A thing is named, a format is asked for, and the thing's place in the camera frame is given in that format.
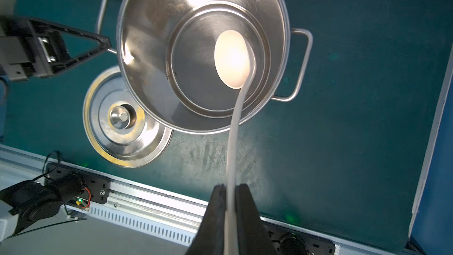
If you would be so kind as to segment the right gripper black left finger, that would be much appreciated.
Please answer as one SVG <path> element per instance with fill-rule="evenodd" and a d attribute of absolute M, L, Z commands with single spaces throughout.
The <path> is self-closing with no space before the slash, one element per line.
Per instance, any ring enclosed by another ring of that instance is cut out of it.
<path fill-rule="evenodd" d="M 216 185 L 205 210 L 198 232 L 186 255 L 223 255 L 226 187 Z"/>

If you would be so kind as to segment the beige plastic ladle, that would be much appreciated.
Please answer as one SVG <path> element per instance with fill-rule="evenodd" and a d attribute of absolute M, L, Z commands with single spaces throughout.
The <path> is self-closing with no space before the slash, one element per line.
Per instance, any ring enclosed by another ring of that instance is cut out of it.
<path fill-rule="evenodd" d="M 226 153 L 226 210 L 224 221 L 224 254 L 238 255 L 238 224 L 235 201 L 237 183 L 237 139 L 243 105 L 256 75 L 256 59 L 243 35 L 227 30 L 217 38 L 214 50 L 217 73 L 228 87 L 238 90 L 233 109 Z"/>

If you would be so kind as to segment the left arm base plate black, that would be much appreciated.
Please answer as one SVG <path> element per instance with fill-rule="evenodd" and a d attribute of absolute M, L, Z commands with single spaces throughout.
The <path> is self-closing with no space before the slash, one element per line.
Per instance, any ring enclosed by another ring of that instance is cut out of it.
<path fill-rule="evenodd" d="M 82 207 L 90 203 L 105 204 L 109 196 L 110 179 L 100 175 L 82 171 L 65 165 L 47 164 L 44 172 L 48 172 L 45 184 L 57 187 L 62 195 L 63 203 Z"/>

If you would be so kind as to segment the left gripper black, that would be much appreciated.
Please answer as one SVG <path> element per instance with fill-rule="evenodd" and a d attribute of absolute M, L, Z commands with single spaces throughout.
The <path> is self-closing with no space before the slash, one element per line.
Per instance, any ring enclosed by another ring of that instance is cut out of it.
<path fill-rule="evenodd" d="M 49 38 L 44 48 L 40 37 L 46 37 L 46 30 L 86 37 L 95 40 L 97 47 L 73 57 L 64 40 Z M 10 81 L 63 74 L 105 53 L 111 46 L 108 37 L 86 30 L 33 17 L 1 16 L 1 74 Z"/>

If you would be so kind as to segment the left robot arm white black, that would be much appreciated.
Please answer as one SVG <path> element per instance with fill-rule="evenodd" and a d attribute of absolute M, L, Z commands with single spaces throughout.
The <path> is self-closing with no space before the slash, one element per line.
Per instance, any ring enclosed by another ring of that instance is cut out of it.
<path fill-rule="evenodd" d="M 1 73 L 10 81 L 51 78 L 111 48 L 110 40 L 66 25 L 36 18 L 1 16 Z M 104 204 L 109 180 L 44 163 L 41 175 L 1 190 L 1 240 L 19 235 L 34 223 L 58 214 L 62 205 L 88 210 Z"/>

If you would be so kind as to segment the stainless steel pot lid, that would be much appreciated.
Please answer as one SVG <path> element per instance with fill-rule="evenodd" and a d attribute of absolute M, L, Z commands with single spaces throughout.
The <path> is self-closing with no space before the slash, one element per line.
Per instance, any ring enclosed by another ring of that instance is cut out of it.
<path fill-rule="evenodd" d="M 83 125 L 94 150 L 124 168 L 153 162 L 173 135 L 133 98 L 118 66 L 100 73 L 90 85 L 84 98 Z"/>

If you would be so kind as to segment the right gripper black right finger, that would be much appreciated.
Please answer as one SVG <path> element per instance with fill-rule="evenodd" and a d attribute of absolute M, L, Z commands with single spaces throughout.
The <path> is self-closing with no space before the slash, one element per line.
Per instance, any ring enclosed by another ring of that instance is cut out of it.
<path fill-rule="evenodd" d="M 235 202 L 239 254 L 276 255 L 247 184 L 236 186 Z"/>

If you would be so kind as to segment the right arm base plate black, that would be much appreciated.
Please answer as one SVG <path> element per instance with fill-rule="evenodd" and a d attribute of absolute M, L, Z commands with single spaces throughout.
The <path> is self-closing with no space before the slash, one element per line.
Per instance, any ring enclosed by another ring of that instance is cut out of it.
<path fill-rule="evenodd" d="M 278 255 L 338 255 L 331 240 L 262 220 Z"/>

